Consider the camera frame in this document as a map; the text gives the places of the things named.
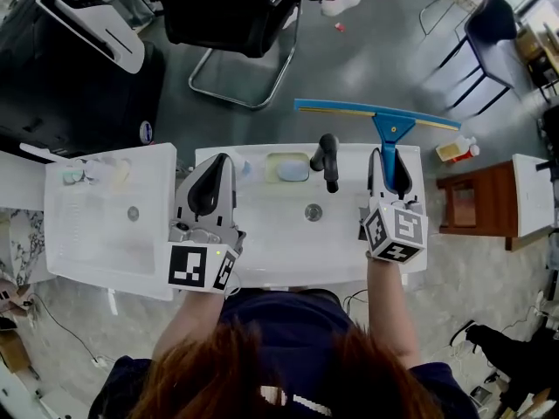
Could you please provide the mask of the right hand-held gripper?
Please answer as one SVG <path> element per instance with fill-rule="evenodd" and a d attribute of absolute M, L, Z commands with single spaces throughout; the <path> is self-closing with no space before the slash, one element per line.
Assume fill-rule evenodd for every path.
<path fill-rule="evenodd" d="M 408 169 L 396 149 L 395 191 L 386 189 L 380 148 L 369 156 L 369 200 L 359 209 L 359 236 L 370 255 L 395 264 L 427 263 L 428 217 L 424 185 L 412 185 Z"/>

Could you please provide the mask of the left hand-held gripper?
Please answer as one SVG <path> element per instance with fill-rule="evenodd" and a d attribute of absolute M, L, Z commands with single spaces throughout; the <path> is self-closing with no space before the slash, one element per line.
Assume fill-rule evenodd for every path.
<path fill-rule="evenodd" d="M 229 155 L 214 155 L 180 184 L 167 242 L 171 288 L 225 293 L 246 237 L 234 221 L 236 208 L 236 173 Z"/>

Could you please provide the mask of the blue squeegee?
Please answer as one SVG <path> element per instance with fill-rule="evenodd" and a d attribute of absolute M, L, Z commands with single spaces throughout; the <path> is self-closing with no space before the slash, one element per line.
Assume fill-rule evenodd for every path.
<path fill-rule="evenodd" d="M 385 185 L 387 189 L 394 190 L 399 195 L 403 195 L 404 191 L 397 189 L 398 142 L 417 124 L 452 131 L 459 131 L 461 128 L 457 121 L 434 115 L 355 102 L 295 99 L 293 107 L 302 112 L 345 113 L 371 118 L 381 139 Z"/>

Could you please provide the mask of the person's right forearm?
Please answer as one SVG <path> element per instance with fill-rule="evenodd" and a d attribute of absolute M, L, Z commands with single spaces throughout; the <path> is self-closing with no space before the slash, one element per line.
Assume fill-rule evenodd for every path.
<path fill-rule="evenodd" d="M 423 361 L 399 268 L 373 258 L 369 251 L 366 258 L 369 331 L 404 367 L 417 367 Z"/>

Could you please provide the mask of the person's left forearm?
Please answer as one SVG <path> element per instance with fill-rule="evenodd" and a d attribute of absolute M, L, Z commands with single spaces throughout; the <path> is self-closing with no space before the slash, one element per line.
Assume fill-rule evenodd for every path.
<path fill-rule="evenodd" d="M 224 301 L 223 293 L 186 292 L 182 305 L 156 342 L 152 359 L 158 360 L 185 340 L 208 338 L 217 326 Z"/>

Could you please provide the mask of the white-capped plastic jug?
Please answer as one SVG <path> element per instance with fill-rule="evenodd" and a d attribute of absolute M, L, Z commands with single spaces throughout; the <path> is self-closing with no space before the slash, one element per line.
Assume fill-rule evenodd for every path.
<path fill-rule="evenodd" d="M 470 147 L 477 142 L 475 137 L 457 136 L 450 142 L 443 143 L 435 148 L 438 158 L 442 162 L 451 161 L 466 154 Z"/>

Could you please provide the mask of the red bottle white cap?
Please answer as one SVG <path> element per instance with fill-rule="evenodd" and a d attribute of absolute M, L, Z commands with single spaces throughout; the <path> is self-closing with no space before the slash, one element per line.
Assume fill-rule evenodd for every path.
<path fill-rule="evenodd" d="M 477 144 L 472 144 L 468 150 L 455 158 L 452 159 L 453 162 L 467 160 L 473 157 L 476 157 L 480 154 L 480 147 Z"/>

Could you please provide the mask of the light blue soap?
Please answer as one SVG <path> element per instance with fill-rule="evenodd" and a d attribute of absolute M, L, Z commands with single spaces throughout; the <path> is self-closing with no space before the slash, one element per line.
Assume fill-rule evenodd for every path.
<path fill-rule="evenodd" d="M 306 161 L 284 160 L 276 165 L 276 174 L 283 182 L 304 182 L 309 177 Z"/>

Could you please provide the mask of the white sink basin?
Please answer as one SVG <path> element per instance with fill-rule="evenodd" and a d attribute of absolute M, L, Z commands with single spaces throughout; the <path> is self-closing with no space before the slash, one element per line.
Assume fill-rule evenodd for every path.
<path fill-rule="evenodd" d="M 555 223 L 555 198 L 550 169 L 537 169 L 545 162 L 544 159 L 528 155 L 512 156 L 518 237 L 525 237 Z"/>
<path fill-rule="evenodd" d="M 44 231 L 49 272 L 80 283 L 171 301 L 169 223 L 175 201 L 176 148 L 170 143 L 94 155 L 112 168 L 106 181 L 62 184 L 63 163 L 45 167 Z M 112 190 L 117 161 L 131 161 L 121 190 Z M 130 206 L 139 210 L 128 219 Z"/>
<path fill-rule="evenodd" d="M 248 167 L 238 178 L 234 220 L 246 233 L 243 253 L 235 264 L 244 287 L 330 285 L 366 278 L 365 253 L 359 236 L 359 209 L 369 200 L 369 156 L 375 145 L 342 143 L 337 153 L 338 186 L 327 191 L 320 172 L 305 182 L 269 183 L 265 161 L 270 153 L 304 153 L 309 159 L 315 143 L 263 144 L 199 148 L 196 163 L 228 154 L 236 165 Z M 310 203 L 323 215 L 309 222 Z"/>

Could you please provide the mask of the clear plastic cup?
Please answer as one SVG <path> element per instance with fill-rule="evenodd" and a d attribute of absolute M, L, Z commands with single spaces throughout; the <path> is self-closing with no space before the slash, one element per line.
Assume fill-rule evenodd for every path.
<path fill-rule="evenodd" d="M 86 178 L 91 181 L 106 181 L 112 174 L 112 168 L 99 160 L 87 160 L 83 167 Z"/>

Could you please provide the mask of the pale green round dish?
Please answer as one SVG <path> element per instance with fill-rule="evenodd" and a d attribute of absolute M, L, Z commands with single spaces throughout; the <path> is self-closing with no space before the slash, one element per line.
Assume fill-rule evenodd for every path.
<path fill-rule="evenodd" d="M 64 186 L 72 186 L 84 182 L 86 180 L 86 173 L 82 168 L 70 166 L 62 170 L 61 178 Z"/>

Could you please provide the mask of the black office chair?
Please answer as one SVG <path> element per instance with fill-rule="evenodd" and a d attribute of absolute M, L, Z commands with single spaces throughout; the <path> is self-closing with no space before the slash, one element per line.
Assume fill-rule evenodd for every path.
<path fill-rule="evenodd" d="M 206 49 L 188 78 L 190 90 L 216 100 L 257 111 L 275 96 L 296 52 L 303 0 L 162 0 L 164 25 L 172 44 Z M 296 11 L 293 40 L 268 94 L 258 103 L 238 100 L 195 85 L 199 73 L 215 52 L 263 58 Z"/>

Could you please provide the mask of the blue chair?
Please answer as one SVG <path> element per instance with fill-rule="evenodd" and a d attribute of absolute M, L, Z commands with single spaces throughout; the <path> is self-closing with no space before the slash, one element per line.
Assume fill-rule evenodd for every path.
<path fill-rule="evenodd" d="M 500 84 L 502 89 L 476 113 L 476 115 L 480 115 L 514 88 L 511 73 L 507 67 L 506 54 L 500 47 L 500 43 L 504 41 L 516 40 L 518 31 L 513 9 L 506 0 L 482 0 L 466 20 L 464 30 L 465 36 L 443 59 L 438 69 L 442 69 L 464 44 L 470 46 L 477 66 L 466 78 L 468 79 L 478 70 L 481 70 L 481 75 L 451 105 L 451 108 L 461 104 L 484 79 L 490 79 Z"/>

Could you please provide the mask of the marble counter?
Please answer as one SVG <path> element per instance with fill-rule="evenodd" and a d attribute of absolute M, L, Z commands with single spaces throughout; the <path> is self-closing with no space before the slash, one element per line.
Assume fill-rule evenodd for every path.
<path fill-rule="evenodd" d="M 0 208 L 0 278 L 15 286 L 47 280 L 44 214 Z"/>

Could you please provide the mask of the cardboard box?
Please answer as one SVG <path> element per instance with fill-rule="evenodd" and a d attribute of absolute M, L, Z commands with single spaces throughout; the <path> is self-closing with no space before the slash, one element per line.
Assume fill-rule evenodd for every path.
<path fill-rule="evenodd" d="M 24 343 L 15 330 L 0 332 L 0 357 L 13 374 L 31 365 Z"/>

